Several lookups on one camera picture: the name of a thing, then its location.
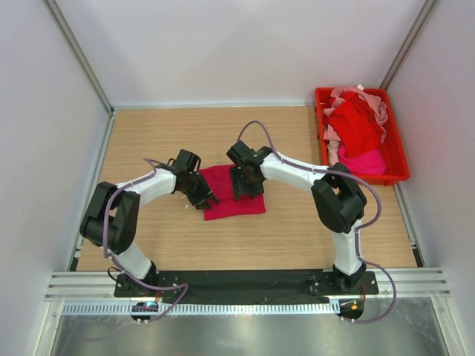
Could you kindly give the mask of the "crimson t shirt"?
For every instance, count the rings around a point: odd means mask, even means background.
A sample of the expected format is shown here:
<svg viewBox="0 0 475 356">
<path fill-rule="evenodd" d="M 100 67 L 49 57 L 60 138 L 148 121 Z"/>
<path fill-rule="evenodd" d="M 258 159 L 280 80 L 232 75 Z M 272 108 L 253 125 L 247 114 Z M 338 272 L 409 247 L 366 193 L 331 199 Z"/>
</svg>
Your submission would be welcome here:
<svg viewBox="0 0 475 356">
<path fill-rule="evenodd" d="M 200 169 L 200 173 L 219 200 L 219 203 L 210 202 L 212 208 L 204 211 L 205 221 L 266 212 L 263 195 L 253 198 L 243 196 L 237 199 L 234 197 L 231 168 L 235 168 L 235 165 L 215 165 Z"/>
</svg>

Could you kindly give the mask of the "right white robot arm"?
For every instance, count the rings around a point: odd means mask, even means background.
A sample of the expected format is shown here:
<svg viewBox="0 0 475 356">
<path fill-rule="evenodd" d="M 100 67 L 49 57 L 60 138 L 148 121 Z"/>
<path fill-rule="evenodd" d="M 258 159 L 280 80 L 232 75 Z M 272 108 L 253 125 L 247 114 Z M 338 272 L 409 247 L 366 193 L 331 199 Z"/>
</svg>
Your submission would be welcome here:
<svg viewBox="0 0 475 356">
<path fill-rule="evenodd" d="M 332 232 L 335 287 L 345 294 L 354 292 L 366 271 L 357 232 L 367 199 L 347 168 L 311 165 L 266 146 L 256 151 L 241 140 L 226 155 L 235 164 L 231 178 L 238 200 L 263 194 L 266 180 L 283 182 L 312 195 L 321 223 Z"/>
</svg>

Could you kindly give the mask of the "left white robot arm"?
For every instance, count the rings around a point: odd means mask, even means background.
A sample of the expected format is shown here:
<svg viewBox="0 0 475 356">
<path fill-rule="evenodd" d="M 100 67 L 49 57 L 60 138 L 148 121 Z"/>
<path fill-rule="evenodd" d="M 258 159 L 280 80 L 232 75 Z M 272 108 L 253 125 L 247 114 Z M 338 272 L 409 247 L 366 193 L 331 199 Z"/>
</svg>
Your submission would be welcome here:
<svg viewBox="0 0 475 356">
<path fill-rule="evenodd" d="M 168 162 L 147 159 L 151 171 L 127 182 L 100 182 L 94 190 L 82 218 L 79 233 L 102 249 L 123 275 L 131 280 L 132 289 L 142 297 L 161 287 L 155 264 L 145 256 L 135 241 L 140 209 L 150 202 L 176 192 L 183 194 L 197 210 L 209 210 L 219 203 L 204 176 L 199 172 L 201 158 L 180 150 Z"/>
</svg>

